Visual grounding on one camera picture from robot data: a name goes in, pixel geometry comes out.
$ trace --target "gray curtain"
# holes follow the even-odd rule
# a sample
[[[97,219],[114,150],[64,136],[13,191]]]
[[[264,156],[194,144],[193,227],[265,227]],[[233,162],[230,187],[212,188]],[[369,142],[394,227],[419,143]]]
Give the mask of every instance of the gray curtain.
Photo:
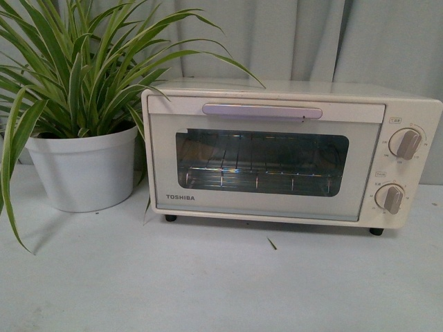
[[[93,0],[94,10],[116,2]],[[135,16],[146,17],[155,3]],[[183,8],[204,9],[224,33],[191,19],[165,37],[216,39],[262,79],[374,83],[443,100],[442,0],[168,0],[158,16]],[[168,78],[244,77],[207,56],[172,65]],[[443,184],[440,165],[442,123],[422,183]]]

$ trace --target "white toaster oven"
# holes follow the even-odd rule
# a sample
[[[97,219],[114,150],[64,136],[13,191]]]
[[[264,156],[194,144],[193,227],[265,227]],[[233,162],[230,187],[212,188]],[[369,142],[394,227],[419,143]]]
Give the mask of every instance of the white toaster oven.
[[[152,209],[367,227],[407,219],[442,112],[367,84],[182,79],[142,96]]]

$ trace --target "oven door handle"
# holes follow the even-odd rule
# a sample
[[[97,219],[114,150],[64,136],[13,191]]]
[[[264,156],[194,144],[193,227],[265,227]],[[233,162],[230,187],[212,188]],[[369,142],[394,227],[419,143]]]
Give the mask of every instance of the oven door handle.
[[[202,108],[207,116],[219,116],[240,120],[276,120],[303,122],[319,119],[323,112],[312,107],[267,106],[247,104],[205,104]]]

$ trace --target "spider plant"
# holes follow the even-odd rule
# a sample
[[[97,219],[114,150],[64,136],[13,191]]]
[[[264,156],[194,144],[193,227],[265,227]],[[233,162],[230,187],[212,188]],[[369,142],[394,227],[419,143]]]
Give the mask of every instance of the spider plant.
[[[24,248],[12,209],[10,179],[31,135],[101,136],[118,131],[122,123],[130,121],[143,137],[140,92],[156,90],[155,84],[168,70],[166,63],[186,55],[207,54],[257,79],[217,41],[185,39],[172,43],[159,37],[176,22],[192,18],[220,29],[201,16],[200,9],[180,10],[155,21],[156,6],[146,19],[132,21],[131,15],[147,1],[119,1],[93,16],[93,0],[66,0],[62,17],[51,1],[0,0],[0,38],[24,58],[20,61],[1,52],[11,65],[0,64],[0,111],[8,114],[0,169],[0,211],[6,209],[12,231]],[[195,41],[215,43],[225,55],[180,47]],[[136,62],[134,57],[146,50],[150,55]]]

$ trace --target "temperature knob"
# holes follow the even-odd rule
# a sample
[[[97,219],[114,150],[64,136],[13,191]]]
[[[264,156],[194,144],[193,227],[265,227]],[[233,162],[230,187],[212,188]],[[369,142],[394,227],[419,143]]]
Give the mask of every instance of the temperature knob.
[[[391,214],[396,214],[399,211],[403,196],[403,188],[399,185],[384,185],[375,194],[375,201],[382,209]]]
[[[397,157],[410,160],[420,146],[422,135],[414,129],[402,129],[389,140],[389,150]]]

